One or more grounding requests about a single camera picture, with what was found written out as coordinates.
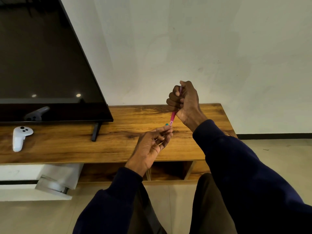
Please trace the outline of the person's right hand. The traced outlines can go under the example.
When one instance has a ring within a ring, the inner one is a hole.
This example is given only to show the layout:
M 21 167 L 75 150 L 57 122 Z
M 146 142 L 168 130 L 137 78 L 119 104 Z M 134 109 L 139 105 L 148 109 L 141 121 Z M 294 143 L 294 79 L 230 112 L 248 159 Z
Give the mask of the person's right hand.
M 172 92 L 179 92 L 180 86 L 174 86 Z M 182 91 L 181 97 L 184 98 L 183 103 L 172 103 L 169 102 L 169 98 L 166 100 L 167 109 L 170 111 L 170 106 L 181 106 L 181 110 L 176 113 L 176 116 L 181 120 L 181 122 L 188 127 L 192 132 L 194 132 L 197 127 L 206 121 L 208 118 L 201 111 L 199 105 L 199 98 L 197 90 L 193 86 L 193 91 Z

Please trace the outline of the person's left hand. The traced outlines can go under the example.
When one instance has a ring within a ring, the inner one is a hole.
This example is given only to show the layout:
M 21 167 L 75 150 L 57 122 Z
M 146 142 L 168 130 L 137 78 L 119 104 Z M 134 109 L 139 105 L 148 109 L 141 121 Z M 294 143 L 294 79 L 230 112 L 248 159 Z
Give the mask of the person's left hand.
M 125 167 L 143 177 L 161 152 L 153 149 L 154 138 L 158 135 L 153 130 L 142 133 Z

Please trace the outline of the pink pen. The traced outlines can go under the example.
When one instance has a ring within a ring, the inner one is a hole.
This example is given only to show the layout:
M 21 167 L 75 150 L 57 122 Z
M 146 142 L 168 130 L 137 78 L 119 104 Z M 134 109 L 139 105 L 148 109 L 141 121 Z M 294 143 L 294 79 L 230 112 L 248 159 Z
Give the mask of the pink pen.
M 181 96 L 182 95 L 182 89 L 183 89 L 183 87 L 182 87 L 182 85 L 180 86 L 180 89 L 179 89 L 179 96 Z M 172 124 L 173 124 L 173 122 L 174 122 L 174 119 L 175 119 L 175 117 L 176 117 L 176 111 L 174 111 L 174 112 L 172 112 L 172 115 L 171 115 L 171 118 L 170 118 L 170 126 L 172 126 Z

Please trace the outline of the person's right forearm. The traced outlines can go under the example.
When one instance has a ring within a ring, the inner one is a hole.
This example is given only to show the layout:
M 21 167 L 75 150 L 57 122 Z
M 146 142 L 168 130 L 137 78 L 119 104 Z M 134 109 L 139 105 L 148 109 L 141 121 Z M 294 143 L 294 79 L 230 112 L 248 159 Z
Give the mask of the person's right forearm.
M 246 144 L 208 119 L 193 132 L 238 234 L 312 234 L 312 206 Z

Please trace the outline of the person's left forearm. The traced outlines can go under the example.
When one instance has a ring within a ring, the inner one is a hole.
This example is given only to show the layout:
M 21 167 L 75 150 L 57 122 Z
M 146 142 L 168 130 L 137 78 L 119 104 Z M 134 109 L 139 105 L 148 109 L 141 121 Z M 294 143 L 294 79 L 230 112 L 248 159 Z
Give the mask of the person's left forearm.
M 72 234 L 127 234 L 142 181 L 134 171 L 119 168 L 111 185 L 99 190 L 79 215 Z

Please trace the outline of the wooden television cabinet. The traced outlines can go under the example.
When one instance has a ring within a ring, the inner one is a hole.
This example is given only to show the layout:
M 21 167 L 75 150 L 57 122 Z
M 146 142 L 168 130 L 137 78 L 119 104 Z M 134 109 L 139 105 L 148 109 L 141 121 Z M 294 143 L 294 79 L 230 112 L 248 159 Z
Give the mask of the wooden television cabinet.
M 113 122 L 25 122 L 0 126 L 0 165 L 83 163 L 78 184 L 111 182 L 125 165 L 139 136 L 169 121 L 164 105 L 110 106 Z M 13 151 L 13 130 L 33 129 L 20 152 Z M 174 136 L 144 175 L 148 183 L 195 181 L 210 171 L 192 132 L 176 118 Z

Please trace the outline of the person's left leg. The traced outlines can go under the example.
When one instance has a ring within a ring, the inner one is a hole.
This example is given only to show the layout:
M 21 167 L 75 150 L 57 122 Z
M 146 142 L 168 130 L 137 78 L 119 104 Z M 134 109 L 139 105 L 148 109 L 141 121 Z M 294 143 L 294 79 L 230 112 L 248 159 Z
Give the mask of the person's left leg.
M 135 195 L 134 211 L 127 234 L 167 234 L 154 212 L 143 184 L 140 184 Z

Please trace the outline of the person's leg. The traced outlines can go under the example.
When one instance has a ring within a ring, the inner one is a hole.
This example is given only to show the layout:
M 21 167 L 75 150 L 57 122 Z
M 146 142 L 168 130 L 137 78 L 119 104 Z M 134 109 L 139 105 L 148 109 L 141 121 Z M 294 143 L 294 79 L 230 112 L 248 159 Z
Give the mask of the person's leg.
M 212 174 L 203 174 L 197 183 L 189 234 L 237 234 Z
M 167 234 L 154 212 L 143 184 L 140 184 L 135 195 L 134 211 L 127 234 Z

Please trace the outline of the person's right leg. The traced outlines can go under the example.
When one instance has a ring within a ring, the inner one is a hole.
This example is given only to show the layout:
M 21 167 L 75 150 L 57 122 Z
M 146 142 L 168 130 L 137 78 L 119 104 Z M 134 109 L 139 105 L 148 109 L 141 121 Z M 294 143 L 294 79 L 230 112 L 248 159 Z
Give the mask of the person's right leg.
M 212 174 L 203 174 L 197 183 L 189 234 L 237 234 Z

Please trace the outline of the black skirting board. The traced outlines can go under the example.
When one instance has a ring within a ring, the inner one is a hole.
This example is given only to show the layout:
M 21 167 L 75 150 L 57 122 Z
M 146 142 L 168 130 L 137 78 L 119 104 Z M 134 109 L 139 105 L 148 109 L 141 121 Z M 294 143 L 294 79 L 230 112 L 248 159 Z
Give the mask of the black skirting board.
M 312 139 L 312 133 L 237 134 L 240 140 Z

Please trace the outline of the white drawer unit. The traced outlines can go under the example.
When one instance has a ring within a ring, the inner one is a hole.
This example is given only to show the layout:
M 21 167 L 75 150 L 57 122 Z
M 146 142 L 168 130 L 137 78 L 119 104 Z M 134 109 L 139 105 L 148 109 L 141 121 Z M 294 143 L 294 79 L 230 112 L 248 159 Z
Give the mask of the white drawer unit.
M 83 163 L 0 165 L 0 201 L 71 200 Z

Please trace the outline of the black flat television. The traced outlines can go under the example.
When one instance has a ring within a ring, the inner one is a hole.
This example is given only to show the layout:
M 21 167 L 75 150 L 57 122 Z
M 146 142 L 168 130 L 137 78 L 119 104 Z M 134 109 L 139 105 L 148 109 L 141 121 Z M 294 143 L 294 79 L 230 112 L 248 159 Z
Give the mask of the black flat television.
M 0 0 L 0 124 L 113 121 L 62 0 Z

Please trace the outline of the white handheld controller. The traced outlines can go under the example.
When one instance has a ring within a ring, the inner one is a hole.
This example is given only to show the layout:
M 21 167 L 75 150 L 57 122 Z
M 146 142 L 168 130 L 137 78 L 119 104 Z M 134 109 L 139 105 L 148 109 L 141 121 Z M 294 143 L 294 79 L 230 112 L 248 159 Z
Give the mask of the white handheld controller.
M 33 129 L 26 126 L 18 126 L 13 130 L 13 151 L 20 152 L 27 136 L 34 133 Z

